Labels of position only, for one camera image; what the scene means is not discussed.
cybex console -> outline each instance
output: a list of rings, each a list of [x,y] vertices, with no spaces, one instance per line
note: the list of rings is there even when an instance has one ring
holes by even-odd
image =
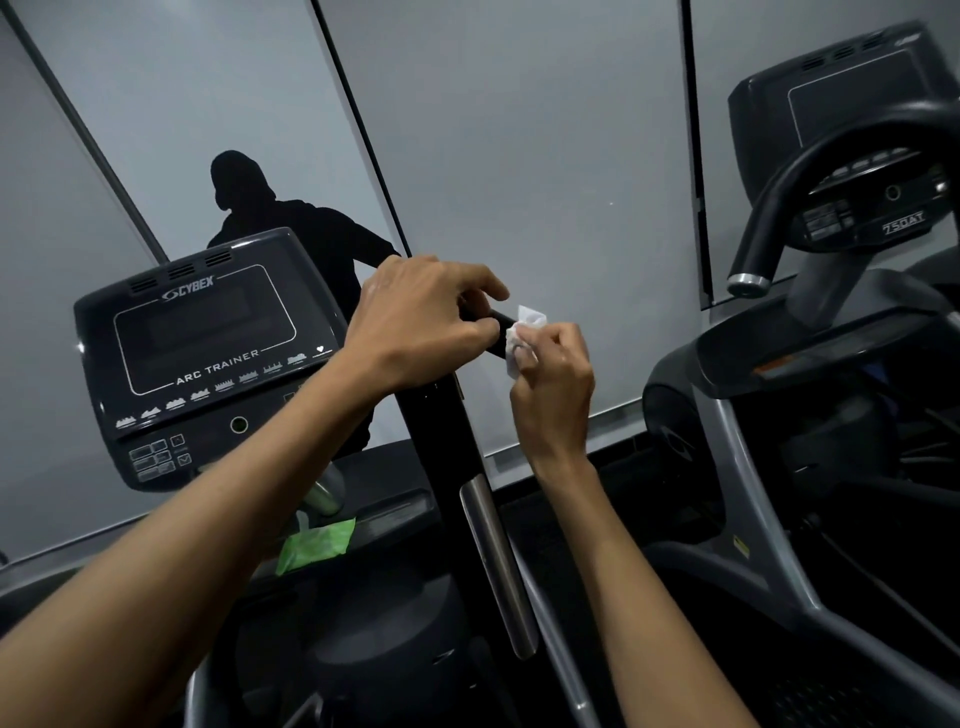
[[[347,335],[287,228],[181,258],[74,306],[93,409],[127,484],[189,482],[269,420]]]

forearm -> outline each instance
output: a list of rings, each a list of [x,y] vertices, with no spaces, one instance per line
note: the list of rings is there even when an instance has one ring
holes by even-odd
[[[313,480],[380,392],[338,354],[217,466],[0,642],[0,723],[121,725],[199,662]]]
[[[587,459],[538,475],[587,588],[627,725],[756,726]]]

